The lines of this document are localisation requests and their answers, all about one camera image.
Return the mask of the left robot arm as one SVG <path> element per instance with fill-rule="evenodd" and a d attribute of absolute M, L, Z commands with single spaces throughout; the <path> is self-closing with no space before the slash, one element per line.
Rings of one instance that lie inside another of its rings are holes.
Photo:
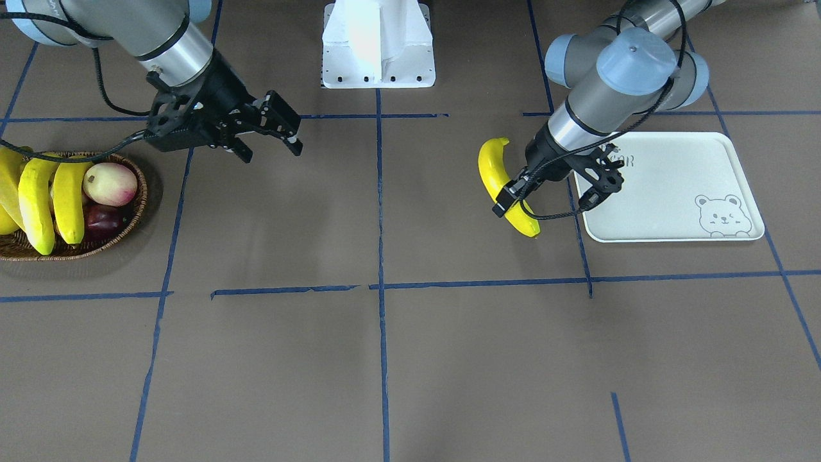
<path fill-rule="evenodd" d="M 525 197 L 543 182 L 576 172 L 590 184 L 579 211 L 591 210 L 618 193 L 621 161 L 607 158 L 613 141 L 628 132 L 630 116 L 640 122 L 654 112 L 690 105 L 706 91 L 706 61 L 672 49 L 668 39 L 679 30 L 686 41 L 689 19 L 713 1 L 627 1 L 619 12 L 586 35 L 563 35 L 551 43 L 543 70 L 569 94 L 525 149 L 526 166 L 504 180 L 493 212 L 504 217 L 524 211 Z"/>

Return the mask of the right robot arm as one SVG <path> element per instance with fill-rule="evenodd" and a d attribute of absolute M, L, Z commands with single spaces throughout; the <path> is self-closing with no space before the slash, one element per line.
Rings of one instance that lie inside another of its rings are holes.
<path fill-rule="evenodd" d="M 121 141 L 145 141 L 161 152 L 222 148 L 243 162 L 253 152 L 241 135 L 270 135 L 293 155 L 303 149 L 300 116 L 271 90 L 250 94 L 241 77 L 198 28 L 210 1 L 8 1 L 2 18 L 34 41 L 94 51 L 117 43 L 156 88 L 146 128 Z"/>

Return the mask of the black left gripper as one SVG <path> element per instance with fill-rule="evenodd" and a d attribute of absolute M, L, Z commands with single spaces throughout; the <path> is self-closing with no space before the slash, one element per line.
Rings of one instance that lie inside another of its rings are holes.
<path fill-rule="evenodd" d="M 554 139 L 548 123 L 543 124 L 525 147 L 526 169 L 522 169 L 516 178 L 492 195 L 495 199 L 493 213 L 502 218 L 513 205 L 525 201 L 543 182 L 558 182 L 566 178 L 572 170 L 570 158 L 573 156 L 567 153 L 568 150 Z"/>

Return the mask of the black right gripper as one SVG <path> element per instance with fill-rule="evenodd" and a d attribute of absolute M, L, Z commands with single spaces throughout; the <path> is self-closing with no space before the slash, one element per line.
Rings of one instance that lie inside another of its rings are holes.
<path fill-rule="evenodd" d="M 246 133 L 272 135 L 285 144 L 291 154 L 300 156 L 301 117 L 290 104 L 270 90 L 255 99 L 219 52 L 197 77 L 197 91 L 192 108 L 192 143 L 222 144 L 244 164 L 252 161 L 254 152 L 244 143 Z"/>

